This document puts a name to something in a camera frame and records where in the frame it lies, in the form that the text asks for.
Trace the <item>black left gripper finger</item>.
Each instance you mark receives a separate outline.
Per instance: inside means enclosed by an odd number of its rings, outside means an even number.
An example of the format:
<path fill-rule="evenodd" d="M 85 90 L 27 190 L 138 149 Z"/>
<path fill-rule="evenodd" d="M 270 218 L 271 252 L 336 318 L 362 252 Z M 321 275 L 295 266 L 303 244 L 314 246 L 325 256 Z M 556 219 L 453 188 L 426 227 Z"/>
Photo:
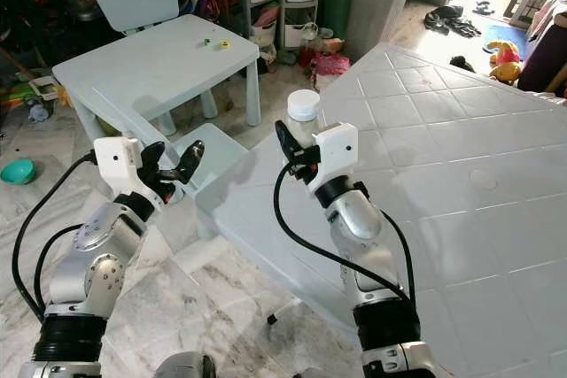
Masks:
<path fill-rule="evenodd" d="M 204 155 L 204 143 L 202 140 L 196 140 L 194 143 L 187 147 L 181 159 L 175 165 L 175 179 L 182 184 L 190 183 L 191 177 L 201 164 L 201 159 Z"/>
<path fill-rule="evenodd" d="M 165 143 L 155 141 L 142 148 L 142 166 L 139 167 L 139 179 L 142 181 L 155 181 L 159 174 L 159 160 L 165 155 Z"/>

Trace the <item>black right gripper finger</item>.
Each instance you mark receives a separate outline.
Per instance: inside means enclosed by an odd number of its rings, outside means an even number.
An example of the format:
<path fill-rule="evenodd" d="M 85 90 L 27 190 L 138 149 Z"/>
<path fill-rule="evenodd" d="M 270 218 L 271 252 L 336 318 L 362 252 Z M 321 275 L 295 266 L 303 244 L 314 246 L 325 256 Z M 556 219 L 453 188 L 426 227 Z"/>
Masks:
<path fill-rule="evenodd" d="M 291 133 L 287 124 L 283 120 L 276 120 L 275 131 L 289 171 L 295 172 L 297 169 L 307 167 L 307 147 Z"/>

